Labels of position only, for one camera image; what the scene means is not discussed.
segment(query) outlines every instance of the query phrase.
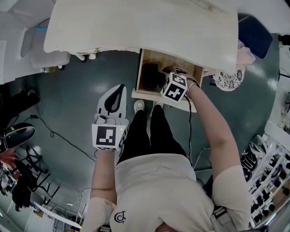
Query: wristband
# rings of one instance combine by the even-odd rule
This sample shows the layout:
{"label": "wristband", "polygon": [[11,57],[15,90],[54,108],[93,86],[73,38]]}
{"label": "wristband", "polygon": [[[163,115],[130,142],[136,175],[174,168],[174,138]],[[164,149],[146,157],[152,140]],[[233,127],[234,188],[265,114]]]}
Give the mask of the wristband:
{"label": "wristband", "polygon": [[193,83],[188,87],[188,89],[187,89],[187,91],[186,91],[186,96],[189,96],[189,89],[190,89],[190,87],[191,87],[192,85],[196,85],[196,86],[197,86],[197,84],[196,84],[195,82],[193,82]]}

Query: wooden drawer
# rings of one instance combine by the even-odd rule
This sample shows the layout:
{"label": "wooden drawer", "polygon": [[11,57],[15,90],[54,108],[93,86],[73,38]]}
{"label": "wooden drawer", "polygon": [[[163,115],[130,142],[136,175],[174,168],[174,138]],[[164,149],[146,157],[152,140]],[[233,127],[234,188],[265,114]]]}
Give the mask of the wooden drawer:
{"label": "wooden drawer", "polygon": [[[201,86],[203,80],[203,68],[192,63],[189,63],[185,60],[180,58],[170,56],[164,53],[151,51],[147,49],[143,49],[140,55],[140,65],[139,65],[139,72],[138,78],[136,82],[136,87],[133,89],[132,97],[138,99],[145,99],[150,101],[158,101],[163,102],[164,104],[176,107],[181,110],[189,111],[189,104],[185,98],[181,100],[181,102],[174,102],[170,99],[164,98],[161,96],[160,88],[146,89],[143,87],[143,75],[142,75],[142,68],[145,63],[156,63],[158,64],[158,71],[161,72],[163,68],[166,66],[175,66],[185,70],[188,74],[193,75],[199,85]],[[196,109],[194,104],[190,100],[191,103],[191,112],[196,113]]]}

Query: shoe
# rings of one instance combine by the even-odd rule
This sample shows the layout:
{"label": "shoe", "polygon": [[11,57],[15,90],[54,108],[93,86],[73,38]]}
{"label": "shoe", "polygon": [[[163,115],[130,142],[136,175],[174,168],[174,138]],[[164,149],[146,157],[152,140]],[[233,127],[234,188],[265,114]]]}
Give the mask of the shoe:
{"label": "shoe", "polygon": [[162,102],[154,101],[154,102],[153,102],[152,110],[151,110],[151,112],[150,112],[150,117],[152,117],[152,113],[153,113],[154,107],[155,107],[156,105],[160,105],[161,108],[163,107],[163,103],[162,103]]}
{"label": "shoe", "polygon": [[145,110],[145,102],[142,99],[138,99],[134,103],[134,110],[135,113],[138,111],[144,111]]}

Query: white table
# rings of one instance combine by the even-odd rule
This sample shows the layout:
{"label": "white table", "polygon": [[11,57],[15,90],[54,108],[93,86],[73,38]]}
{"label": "white table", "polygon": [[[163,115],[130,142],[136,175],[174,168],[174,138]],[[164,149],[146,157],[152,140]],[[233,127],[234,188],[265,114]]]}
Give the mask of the white table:
{"label": "white table", "polygon": [[232,0],[58,0],[44,50],[145,48],[234,73],[237,37]]}

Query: black cable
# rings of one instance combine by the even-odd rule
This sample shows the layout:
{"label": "black cable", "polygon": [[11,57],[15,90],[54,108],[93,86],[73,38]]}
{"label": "black cable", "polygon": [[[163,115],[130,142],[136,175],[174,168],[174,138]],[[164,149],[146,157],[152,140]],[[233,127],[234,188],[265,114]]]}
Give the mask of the black cable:
{"label": "black cable", "polygon": [[204,187],[204,182],[200,178],[196,178],[196,180],[201,183],[202,187]]}
{"label": "black cable", "polygon": [[60,135],[59,133],[57,133],[57,132],[55,132],[55,131],[53,131],[53,130],[51,130],[50,128],[49,128],[49,126],[45,123],[45,121],[43,121],[43,119],[42,118],[40,118],[40,117],[38,117],[37,115],[31,115],[29,118],[31,118],[31,119],[40,119],[42,122],[43,122],[43,124],[45,125],[45,127],[50,131],[50,137],[54,137],[54,134],[56,134],[56,135],[58,135],[59,137],[61,137],[63,140],[65,140],[65,141],[67,141],[71,146],[73,146],[73,147],[75,147],[76,149],[78,149],[79,151],[81,151],[83,154],[85,154],[88,158],[90,158],[91,160],[93,160],[94,162],[95,162],[95,160],[94,159],[92,159],[86,152],[84,152],[82,149],[80,149],[79,147],[77,147],[77,146],[75,146],[74,144],[72,144],[70,141],[68,141],[66,138],[64,138],[62,135]]}
{"label": "black cable", "polygon": [[279,73],[279,75],[280,75],[280,76],[284,76],[284,77],[288,77],[288,78],[290,78],[290,76],[284,75],[284,74],[282,74],[282,73]]}
{"label": "black cable", "polygon": [[124,147],[124,143],[123,143],[123,145],[122,145],[122,147],[121,147],[121,152],[120,152],[120,154],[119,154],[119,158],[121,157],[121,155],[122,155],[122,153],[123,153],[123,147]]}
{"label": "black cable", "polygon": [[190,104],[188,97],[187,96],[184,96],[184,97],[188,101],[188,104],[189,104],[189,142],[188,142],[188,146],[189,146],[189,161],[190,161],[191,166],[192,166],[192,161],[191,161],[191,104]]}

